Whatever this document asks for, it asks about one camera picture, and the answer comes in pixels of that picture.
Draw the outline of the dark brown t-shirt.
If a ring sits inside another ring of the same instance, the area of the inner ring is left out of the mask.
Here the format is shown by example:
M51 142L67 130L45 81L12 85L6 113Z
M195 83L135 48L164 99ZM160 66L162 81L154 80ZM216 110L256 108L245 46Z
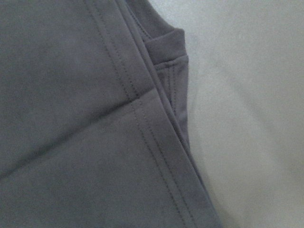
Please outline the dark brown t-shirt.
M219 228L184 31L147 0L0 3L0 225Z

